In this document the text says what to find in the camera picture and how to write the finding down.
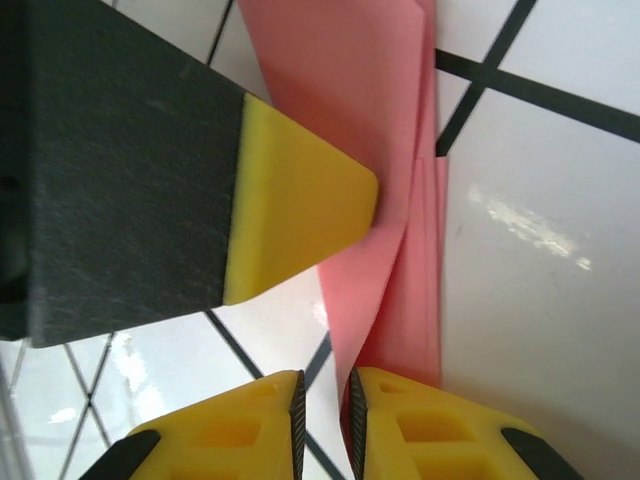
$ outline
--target folded pink paper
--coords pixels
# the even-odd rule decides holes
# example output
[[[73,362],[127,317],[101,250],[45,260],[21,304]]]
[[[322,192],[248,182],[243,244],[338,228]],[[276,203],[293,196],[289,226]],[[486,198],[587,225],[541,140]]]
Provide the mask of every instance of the folded pink paper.
[[[431,0],[238,0],[274,105],[372,169],[370,234],[319,266],[340,390],[354,364],[437,383],[446,162]]]

